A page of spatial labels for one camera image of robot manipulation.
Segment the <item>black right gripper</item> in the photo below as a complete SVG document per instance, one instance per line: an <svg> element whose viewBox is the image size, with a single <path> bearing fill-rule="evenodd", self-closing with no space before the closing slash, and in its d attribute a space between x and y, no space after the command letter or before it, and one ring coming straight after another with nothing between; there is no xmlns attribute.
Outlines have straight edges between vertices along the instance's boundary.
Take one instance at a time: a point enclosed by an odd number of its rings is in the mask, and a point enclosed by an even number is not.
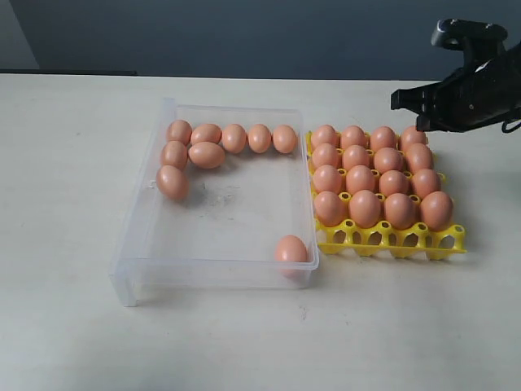
<svg viewBox="0 0 521 391"><path fill-rule="evenodd" d="M395 90L390 107L433 114L417 116L418 131L464 133L500 123L502 132L512 133L520 128L520 49L511 48L440 88Z"/></svg>

